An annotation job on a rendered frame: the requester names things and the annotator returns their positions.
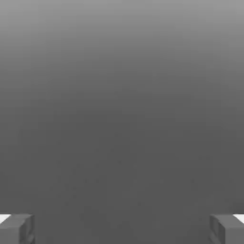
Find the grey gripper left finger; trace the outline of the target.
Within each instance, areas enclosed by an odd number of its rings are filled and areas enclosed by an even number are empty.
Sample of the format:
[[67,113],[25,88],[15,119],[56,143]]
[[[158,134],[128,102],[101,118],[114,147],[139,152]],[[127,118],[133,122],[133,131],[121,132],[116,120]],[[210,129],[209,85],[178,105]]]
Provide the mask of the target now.
[[0,213],[0,244],[36,244],[35,216]]

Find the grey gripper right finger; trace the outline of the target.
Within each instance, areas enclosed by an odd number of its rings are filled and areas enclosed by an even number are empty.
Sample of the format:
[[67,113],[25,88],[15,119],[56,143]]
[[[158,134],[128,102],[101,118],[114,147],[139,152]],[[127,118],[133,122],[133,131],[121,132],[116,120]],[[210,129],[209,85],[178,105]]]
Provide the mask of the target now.
[[244,214],[212,214],[210,244],[244,244]]

